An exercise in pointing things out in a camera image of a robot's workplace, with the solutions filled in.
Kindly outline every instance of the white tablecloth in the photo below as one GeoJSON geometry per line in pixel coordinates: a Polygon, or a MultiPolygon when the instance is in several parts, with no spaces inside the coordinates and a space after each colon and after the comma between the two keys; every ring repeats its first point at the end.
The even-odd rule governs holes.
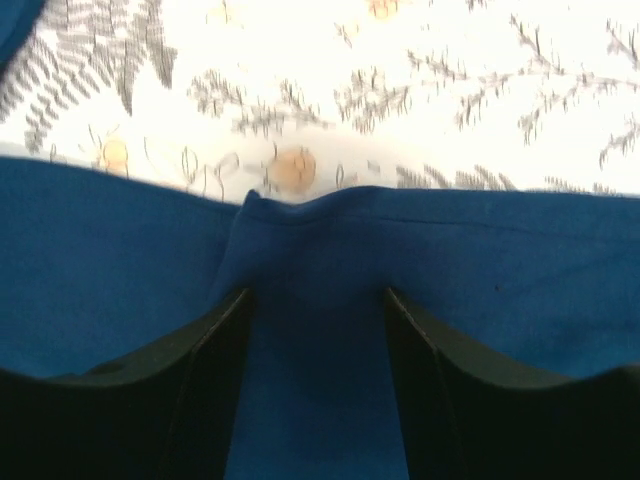
{"type": "Polygon", "coordinates": [[[49,0],[0,153],[241,202],[640,193],[640,3],[49,0]]]}

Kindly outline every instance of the floral print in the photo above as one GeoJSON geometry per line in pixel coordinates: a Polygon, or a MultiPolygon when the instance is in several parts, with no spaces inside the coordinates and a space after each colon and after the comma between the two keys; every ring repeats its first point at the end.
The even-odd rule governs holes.
{"type": "Polygon", "coordinates": [[[637,195],[639,22],[626,0],[48,0],[0,152],[235,203],[637,195]]]}

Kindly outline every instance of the blue cloth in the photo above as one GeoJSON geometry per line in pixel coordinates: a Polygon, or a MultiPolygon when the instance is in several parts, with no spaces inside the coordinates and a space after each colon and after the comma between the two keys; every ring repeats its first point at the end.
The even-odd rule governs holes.
{"type": "Polygon", "coordinates": [[[0,0],[0,72],[24,44],[45,0],[0,0]]]}
{"type": "Polygon", "coordinates": [[[0,367],[81,373],[253,287],[227,479],[407,478],[380,293],[585,377],[640,358],[640,202],[355,188],[242,208],[0,160],[0,367]]]}

